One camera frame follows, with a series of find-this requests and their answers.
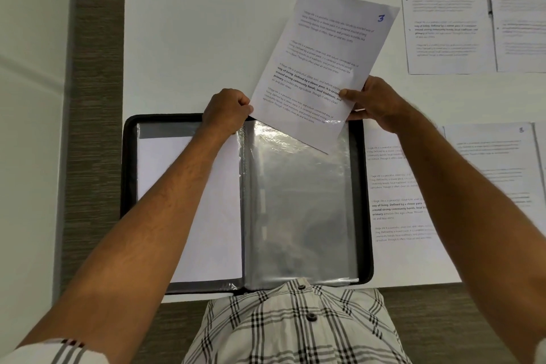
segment person's left hand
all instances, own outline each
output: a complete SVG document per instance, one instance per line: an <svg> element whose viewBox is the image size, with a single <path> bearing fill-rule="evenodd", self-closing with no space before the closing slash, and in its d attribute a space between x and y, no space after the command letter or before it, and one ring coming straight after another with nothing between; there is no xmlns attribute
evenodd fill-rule
<svg viewBox="0 0 546 364"><path fill-rule="evenodd" d="M212 96L203 113L202 128L212 130L226 140L237 132L254 111L250 99L241 91L224 88Z"/></svg>

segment sheet of paper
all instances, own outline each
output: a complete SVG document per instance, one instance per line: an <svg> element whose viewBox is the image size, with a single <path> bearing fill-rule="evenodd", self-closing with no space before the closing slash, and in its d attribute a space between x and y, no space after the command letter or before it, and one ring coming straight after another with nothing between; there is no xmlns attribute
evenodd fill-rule
<svg viewBox="0 0 546 364"><path fill-rule="evenodd" d="M546 179L546 121L539 121L534 124L535 138L537 140L538 157L542 168L542 184Z"/></svg>
<svg viewBox="0 0 546 364"><path fill-rule="evenodd" d="M546 0L491 0L500 72L546 72Z"/></svg>
<svg viewBox="0 0 546 364"><path fill-rule="evenodd" d="M495 72L488 0L402 0L410 74Z"/></svg>
<svg viewBox="0 0 546 364"><path fill-rule="evenodd" d="M546 233L546 201L531 123L444 127L447 140Z"/></svg>
<svg viewBox="0 0 546 364"><path fill-rule="evenodd" d="M138 141L138 197L161 177L191 137ZM239 144L232 135L220 149L171 282L242 277Z"/></svg>
<svg viewBox="0 0 546 364"><path fill-rule="evenodd" d="M364 121L373 245L368 287L460 282L395 134Z"/></svg>
<svg viewBox="0 0 546 364"><path fill-rule="evenodd" d="M327 153L399 8L361 0L297 0L251 99L252 117Z"/></svg>

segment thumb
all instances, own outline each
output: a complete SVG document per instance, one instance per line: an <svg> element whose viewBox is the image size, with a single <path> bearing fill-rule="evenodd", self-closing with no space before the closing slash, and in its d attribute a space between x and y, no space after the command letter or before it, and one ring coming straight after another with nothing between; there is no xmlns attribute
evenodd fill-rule
<svg viewBox="0 0 546 364"><path fill-rule="evenodd" d="M364 93L354 89L342 89L339 95L345 100L358 102L359 104L362 104L364 99Z"/></svg>
<svg viewBox="0 0 546 364"><path fill-rule="evenodd" d="M242 105L241 106L242 112L244 112L245 115L250 115L254 111L254 107L252 105Z"/></svg>

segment paper with number 3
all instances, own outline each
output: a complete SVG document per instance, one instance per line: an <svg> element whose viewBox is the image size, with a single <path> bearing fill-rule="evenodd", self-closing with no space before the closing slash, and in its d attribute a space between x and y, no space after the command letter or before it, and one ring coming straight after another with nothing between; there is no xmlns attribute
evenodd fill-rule
<svg viewBox="0 0 546 364"><path fill-rule="evenodd" d="M255 119L328 153L400 8L362 0L297 0L251 99Z"/></svg>

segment person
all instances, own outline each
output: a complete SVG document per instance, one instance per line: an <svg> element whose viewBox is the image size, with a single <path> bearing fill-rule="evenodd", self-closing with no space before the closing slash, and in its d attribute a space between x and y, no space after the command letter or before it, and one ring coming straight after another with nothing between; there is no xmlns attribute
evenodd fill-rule
<svg viewBox="0 0 546 364"><path fill-rule="evenodd" d="M340 97L355 103L350 119L372 118L398 135L475 304L519 361L545 362L546 238L381 78ZM2 364L132 360L184 249L212 162L251 112L240 91L212 97L186 149ZM212 361L410 363L378 290L305 279L211 301L184 362Z"/></svg>

